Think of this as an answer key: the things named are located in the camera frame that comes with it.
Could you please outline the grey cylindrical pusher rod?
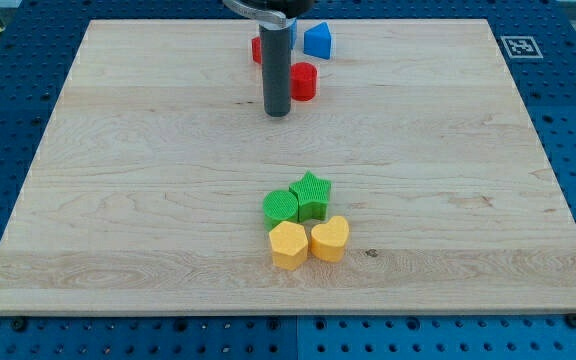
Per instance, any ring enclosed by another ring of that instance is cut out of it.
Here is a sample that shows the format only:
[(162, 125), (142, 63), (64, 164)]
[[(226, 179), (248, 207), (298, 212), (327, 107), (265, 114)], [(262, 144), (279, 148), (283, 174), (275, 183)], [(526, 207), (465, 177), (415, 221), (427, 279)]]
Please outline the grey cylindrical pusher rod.
[(283, 117), (291, 109), (291, 34), (288, 28), (271, 30), (259, 26), (264, 111)]

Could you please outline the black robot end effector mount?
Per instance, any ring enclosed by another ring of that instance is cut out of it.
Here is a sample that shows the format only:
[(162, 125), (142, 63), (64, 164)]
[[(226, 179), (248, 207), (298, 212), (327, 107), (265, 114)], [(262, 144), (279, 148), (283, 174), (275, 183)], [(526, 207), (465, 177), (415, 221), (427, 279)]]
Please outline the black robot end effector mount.
[(314, 0), (223, 0), (222, 3), (235, 14), (268, 29), (285, 29), (314, 6)]

